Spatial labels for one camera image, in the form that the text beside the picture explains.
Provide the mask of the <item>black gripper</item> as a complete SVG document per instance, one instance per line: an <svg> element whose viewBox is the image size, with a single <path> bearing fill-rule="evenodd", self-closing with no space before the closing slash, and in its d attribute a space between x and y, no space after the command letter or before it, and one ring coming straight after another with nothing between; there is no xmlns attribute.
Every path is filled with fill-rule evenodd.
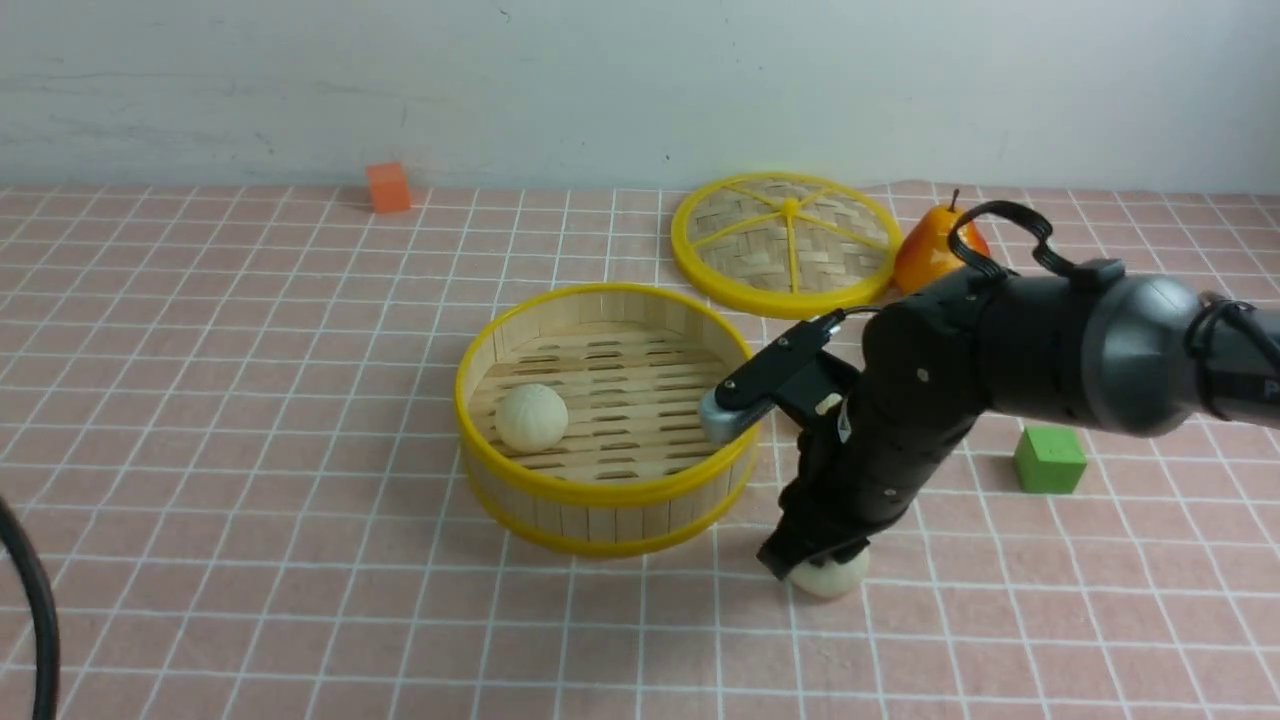
<svg viewBox="0 0 1280 720"><path fill-rule="evenodd" d="M977 363L988 293L920 292L864 306L863 365L850 393L797 437L797 473L758 550L786 580L800 562L838 562L908 511L989 407Z"/></svg>

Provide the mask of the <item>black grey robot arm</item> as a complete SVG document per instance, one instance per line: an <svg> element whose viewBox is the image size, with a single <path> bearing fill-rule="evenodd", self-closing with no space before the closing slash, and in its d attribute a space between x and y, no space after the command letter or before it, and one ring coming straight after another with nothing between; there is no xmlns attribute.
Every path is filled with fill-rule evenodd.
<svg viewBox="0 0 1280 720"><path fill-rule="evenodd" d="M1036 241L1025 275L947 237L961 266L868 310L863 366L836 407L804 423L797 477L758 551L786 579L858 559L899 521L986 413L1153 438L1199 413L1277 427L1277 311L1132 274L1111 258L1071 261L1051 223L1014 201L998 217Z"/></svg>

